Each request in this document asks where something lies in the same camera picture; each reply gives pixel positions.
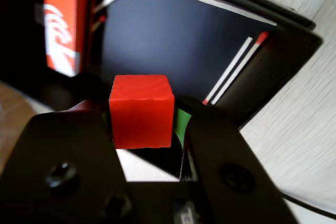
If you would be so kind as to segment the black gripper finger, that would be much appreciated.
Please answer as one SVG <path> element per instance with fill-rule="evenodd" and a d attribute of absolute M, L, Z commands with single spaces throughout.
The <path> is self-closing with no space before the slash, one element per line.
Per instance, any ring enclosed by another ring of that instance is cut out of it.
<path fill-rule="evenodd" d="M 1 175 L 1 223 L 133 223 L 125 176 L 98 112 L 34 116 Z"/>
<path fill-rule="evenodd" d="M 183 105 L 190 113 L 184 160 L 192 197 L 177 205 L 174 223 L 296 223 L 238 126 L 223 111 Z"/>

